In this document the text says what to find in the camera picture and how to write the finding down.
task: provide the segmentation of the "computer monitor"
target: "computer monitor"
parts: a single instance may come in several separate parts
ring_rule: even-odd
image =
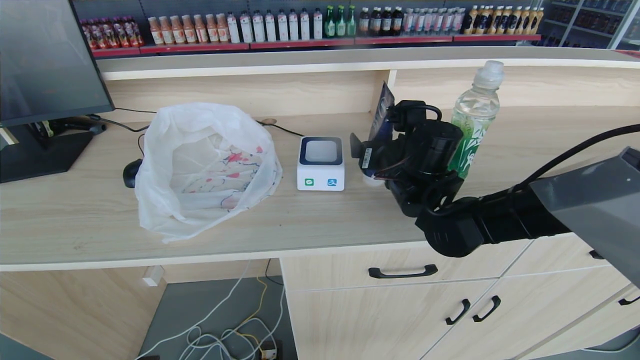
[[[0,0],[0,183],[68,171],[92,133],[42,136],[36,122],[113,111],[70,0]]]

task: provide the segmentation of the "yellow cable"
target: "yellow cable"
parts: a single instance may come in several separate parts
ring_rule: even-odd
[[[260,305],[258,305],[258,310],[256,310],[253,314],[249,315],[248,318],[244,319],[241,323],[240,326],[242,326],[244,323],[246,323],[249,319],[253,318],[257,313],[260,312],[260,309],[262,309],[262,301],[264,300],[264,294],[267,292],[267,288],[269,287],[266,283],[262,282],[262,280],[260,280],[259,275],[255,277],[256,280],[258,280],[259,283],[261,283],[262,285],[264,285],[264,288],[262,289],[262,295],[260,295]],[[236,334],[240,335],[240,336],[244,336],[244,337],[250,337],[255,341],[255,344],[258,346],[258,349],[260,349],[260,353],[262,353],[262,347],[260,347],[260,342],[258,341],[258,339],[251,335],[251,334],[243,334],[241,332],[236,331]]]

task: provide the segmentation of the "black drawer handle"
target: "black drawer handle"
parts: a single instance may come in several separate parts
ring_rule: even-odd
[[[498,306],[500,306],[500,303],[502,302],[500,300],[500,298],[498,297],[498,295],[494,295],[491,298],[491,301],[493,301],[493,307],[491,308],[491,310],[489,310],[489,312],[486,315],[484,315],[483,317],[474,315],[474,322],[482,322],[484,319],[488,318],[489,315],[491,315],[491,313],[494,312],[498,308]]]
[[[460,315],[458,315],[458,317],[455,320],[451,320],[451,318],[445,319],[445,322],[447,323],[447,325],[455,324],[456,322],[458,322],[458,320],[460,320],[460,318],[462,318],[464,314],[467,313],[467,311],[469,311],[469,308],[471,307],[471,303],[469,302],[469,299],[462,300],[462,306],[463,306],[462,312],[460,313]]]
[[[374,279],[402,279],[405,277],[421,277],[421,276],[430,276],[438,272],[438,268],[434,265],[425,265],[424,272],[419,274],[405,274],[405,275],[387,275],[383,274],[380,271],[380,268],[369,268],[369,276]]]
[[[595,250],[591,250],[589,251],[589,255],[591,255],[592,258],[596,259],[596,260],[604,260],[604,258],[602,257],[602,255],[598,254],[597,251]]]
[[[620,305],[624,306],[624,305],[633,304],[633,303],[635,303],[636,301],[638,301],[638,299],[640,299],[640,296],[638,296],[637,298],[635,298],[635,299],[633,299],[633,300],[631,300],[631,301],[629,301],[629,300],[627,300],[627,299],[622,299],[622,300],[618,301],[618,303],[619,303]]]

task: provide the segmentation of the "monitor stand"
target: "monitor stand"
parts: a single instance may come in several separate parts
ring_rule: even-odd
[[[19,143],[0,150],[0,183],[67,172],[93,138],[90,131],[44,138],[31,124],[7,129]]]

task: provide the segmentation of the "grey floor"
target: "grey floor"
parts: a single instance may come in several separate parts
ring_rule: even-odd
[[[280,314],[282,286],[269,282],[263,277],[260,279],[268,285],[268,288],[264,296],[262,309],[256,317],[260,318],[272,329]],[[281,277],[276,276],[272,277],[272,279],[282,283]],[[140,353],[146,352],[159,340],[178,334],[199,321],[227,296],[235,283],[236,280],[220,280],[169,284],[160,300],[160,305],[158,305],[156,315],[149,327],[147,338],[145,338]],[[219,337],[225,329],[237,326],[258,309],[262,289],[263,285],[255,278],[243,279],[232,296],[209,319],[202,323],[202,330]],[[283,298],[282,302],[284,313],[280,325],[274,332],[274,337],[276,340],[282,341],[281,359],[295,360],[297,359],[296,349],[291,333],[286,298]],[[266,337],[268,333],[257,323],[247,324],[242,330],[243,333],[254,335],[258,340]],[[242,359],[251,354],[246,342],[237,336],[229,337],[229,339],[225,340],[225,344],[235,358]],[[186,345],[186,336],[181,336],[159,345],[149,355],[160,355],[161,360],[178,359]],[[203,350],[198,351],[194,352],[189,359],[199,359],[203,354]],[[220,359],[218,350],[212,350],[207,359]]]
[[[158,305],[156,315],[147,332],[147,338],[142,347],[142,352],[149,349],[163,338],[173,336],[204,317],[220,300],[227,296],[234,285],[235,280],[190,282],[184,284],[171,284]],[[265,294],[262,310],[257,315],[268,327],[275,325],[280,314],[280,294],[282,287],[272,282],[267,282],[268,289]],[[245,317],[252,314],[259,305],[262,285],[255,279],[243,279],[236,288],[234,294],[216,310],[211,317],[202,324],[204,332],[219,335],[224,329],[234,327]],[[291,334],[289,313],[286,308],[286,299],[283,299],[284,314],[280,326],[275,331],[275,338],[282,341],[283,360],[295,360],[296,350]],[[263,338],[266,331],[260,326],[247,325],[243,327],[245,332]],[[629,331],[600,347],[603,350],[620,348],[627,344],[640,329]],[[231,354],[236,358],[242,358],[250,353],[243,340],[229,338],[225,341]],[[185,349],[187,340],[185,336],[167,341],[159,345],[150,354],[160,355],[161,360],[176,360]],[[189,359],[199,359],[201,353],[194,353]],[[212,351],[207,360],[218,360],[218,351]],[[1,360],[50,360],[28,347],[25,347],[7,337],[0,335],[0,359]],[[556,356],[542,357],[540,360],[638,360],[640,359],[640,341],[634,346],[617,354],[599,354],[585,351],[574,351]]]

